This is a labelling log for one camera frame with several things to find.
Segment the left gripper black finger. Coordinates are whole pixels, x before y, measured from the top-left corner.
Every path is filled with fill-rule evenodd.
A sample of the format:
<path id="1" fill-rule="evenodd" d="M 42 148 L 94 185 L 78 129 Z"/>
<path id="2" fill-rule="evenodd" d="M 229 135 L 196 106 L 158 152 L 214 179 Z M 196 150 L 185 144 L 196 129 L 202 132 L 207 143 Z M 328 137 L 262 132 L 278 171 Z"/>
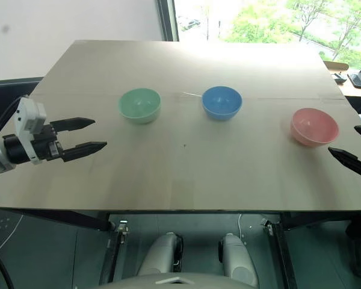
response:
<path id="1" fill-rule="evenodd" d="M 87 143 L 78 144 L 74 148 L 62 150 L 61 159 L 64 162 L 68 162 L 78 158 L 87 157 L 103 149 L 106 145 L 106 141 L 90 141 Z"/>
<path id="2" fill-rule="evenodd" d="M 95 123 L 95 120 L 84 117 L 73 117 L 50 122 L 50 126 L 55 133 L 61 131 L 74 131 L 83 129 Z"/>

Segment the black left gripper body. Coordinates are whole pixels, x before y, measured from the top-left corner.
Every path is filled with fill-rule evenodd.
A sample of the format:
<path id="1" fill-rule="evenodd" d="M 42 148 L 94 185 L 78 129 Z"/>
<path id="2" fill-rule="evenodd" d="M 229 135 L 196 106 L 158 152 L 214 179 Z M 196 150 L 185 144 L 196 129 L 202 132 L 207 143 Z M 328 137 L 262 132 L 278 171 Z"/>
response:
<path id="1" fill-rule="evenodd" d="M 33 134 L 32 147 L 40 160 L 61 158 L 63 149 L 57 139 L 57 133 L 63 131 L 63 121 L 53 121 L 43 125 L 39 133 Z"/>

